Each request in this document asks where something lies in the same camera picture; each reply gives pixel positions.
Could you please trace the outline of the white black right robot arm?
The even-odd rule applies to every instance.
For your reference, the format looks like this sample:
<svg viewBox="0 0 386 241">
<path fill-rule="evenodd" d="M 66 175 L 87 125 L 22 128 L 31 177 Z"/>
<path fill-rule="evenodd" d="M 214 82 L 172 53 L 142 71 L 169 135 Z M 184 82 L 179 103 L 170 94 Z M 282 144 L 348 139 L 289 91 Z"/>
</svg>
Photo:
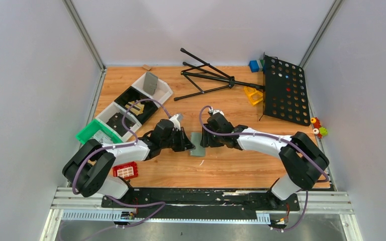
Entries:
<svg viewBox="0 0 386 241">
<path fill-rule="evenodd" d="M 281 136 L 259 132 L 244 125 L 233 126 L 220 111 L 213 111 L 203 130 L 223 146 L 255 151 L 281 160 L 286 174 L 269 190 L 273 199 L 286 200 L 300 190 L 310 190 L 316 183 L 329 180 L 329 159 L 303 132 Z"/>
</svg>

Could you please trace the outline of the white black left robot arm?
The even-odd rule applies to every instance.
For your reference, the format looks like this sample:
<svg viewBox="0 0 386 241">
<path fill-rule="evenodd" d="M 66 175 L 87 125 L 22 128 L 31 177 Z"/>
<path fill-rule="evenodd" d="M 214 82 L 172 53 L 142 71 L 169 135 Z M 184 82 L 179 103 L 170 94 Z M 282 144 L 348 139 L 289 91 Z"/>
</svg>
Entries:
<svg viewBox="0 0 386 241">
<path fill-rule="evenodd" d="M 109 175 L 114 166 L 153 159 L 163 149 L 183 152 L 194 148 L 177 121 L 162 119 L 136 142 L 101 144 L 95 139 L 87 141 L 66 163 L 62 174 L 72 183 L 74 192 L 83 197 L 99 193 L 121 199 L 131 187 L 122 178 Z"/>
</svg>

